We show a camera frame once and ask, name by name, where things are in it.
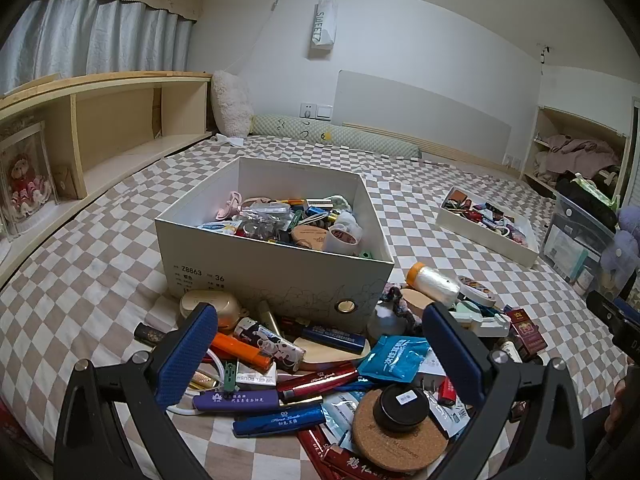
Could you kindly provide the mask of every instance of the white pillow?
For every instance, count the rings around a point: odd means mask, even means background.
[[[217,70],[211,82],[211,104],[220,133],[245,139],[254,114],[246,83],[238,76]]]

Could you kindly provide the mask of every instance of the cable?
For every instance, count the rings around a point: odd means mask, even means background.
[[[267,23],[269,23],[269,21],[271,20],[271,17],[273,16],[273,11],[276,10],[276,7],[278,6],[278,2],[280,0],[276,0],[273,5],[271,6],[271,12],[269,13],[269,17],[267,18],[267,20],[262,24],[262,27],[260,27],[260,32],[258,32],[258,36],[255,38],[254,44],[252,44],[251,47],[249,47],[249,50],[247,50],[244,54],[242,54],[242,56],[240,56],[238,59],[236,59],[232,64],[230,64],[228,67],[225,68],[225,72],[228,72],[228,70],[235,65],[238,61],[240,61],[243,57],[246,56],[250,56],[252,54],[252,52],[254,51],[255,46],[258,44],[258,41],[260,40],[260,37],[262,35],[262,31],[264,30],[264,27],[267,26]]]
[[[207,355],[209,357],[211,357],[211,359],[213,360],[214,364],[216,365],[216,368],[218,369],[218,376],[215,377],[214,379],[217,379],[220,382],[220,384],[224,384],[225,383],[225,367],[222,365],[222,361],[220,360],[220,358],[217,355],[215,355],[213,353],[211,348],[207,348]],[[188,397],[193,398],[196,395],[199,395],[201,393],[201,391],[192,390],[191,388],[187,388],[184,393]],[[176,415],[200,415],[202,413],[205,413],[205,412],[201,412],[200,410],[196,410],[196,409],[188,410],[186,408],[178,408],[178,406],[176,404],[174,404],[173,406],[167,407],[166,410],[168,412],[175,413]]]

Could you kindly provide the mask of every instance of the gray curtain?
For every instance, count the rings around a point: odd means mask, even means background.
[[[34,0],[0,50],[0,92],[37,77],[185,70],[193,22],[120,0]]]

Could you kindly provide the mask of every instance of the bed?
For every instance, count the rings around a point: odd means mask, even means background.
[[[584,414],[610,403],[624,356],[602,325],[553,270],[523,268],[435,225],[451,186],[503,203],[530,218],[542,239],[553,201],[518,182],[464,173],[447,164],[391,158],[304,140],[250,137],[242,148],[204,140],[117,184],[55,232],[0,291],[0,392],[16,419],[50,458],[66,382],[76,361],[116,364],[145,346],[139,322],[175,327],[154,218],[236,156],[258,156],[354,171],[363,177],[388,237],[402,282],[416,261],[455,269],[487,283],[500,302],[522,306],[548,342],[542,355],[564,358]],[[120,410],[143,471],[157,476],[126,407]],[[238,440],[228,416],[170,415],[194,455],[216,480],[317,478],[293,436]],[[508,424],[485,474],[497,470],[516,426]]]

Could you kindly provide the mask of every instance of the wall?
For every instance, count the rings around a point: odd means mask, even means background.
[[[233,64],[229,71],[248,81],[256,113],[294,116],[301,102],[332,104],[340,70],[393,79],[509,124],[508,146],[495,149],[524,158],[540,65],[503,38],[422,0],[338,0],[336,45],[324,54],[309,49],[318,0],[280,0],[264,25],[273,2],[205,0],[189,70]]]
[[[604,124],[628,136],[632,98],[640,84],[601,72],[568,66],[545,66],[540,105],[558,108]]]

